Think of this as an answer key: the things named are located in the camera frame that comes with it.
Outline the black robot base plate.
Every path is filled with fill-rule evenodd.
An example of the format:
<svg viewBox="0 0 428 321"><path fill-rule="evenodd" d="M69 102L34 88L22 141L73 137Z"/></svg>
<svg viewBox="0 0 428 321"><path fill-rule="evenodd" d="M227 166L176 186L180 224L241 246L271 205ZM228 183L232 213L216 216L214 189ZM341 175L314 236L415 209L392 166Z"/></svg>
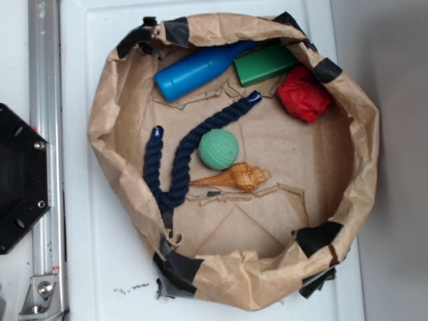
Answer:
<svg viewBox="0 0 428 321"><path fill-rule="evenodd" d="M1 255L8 254L50 208L48 146L1 104Z"/></svg>

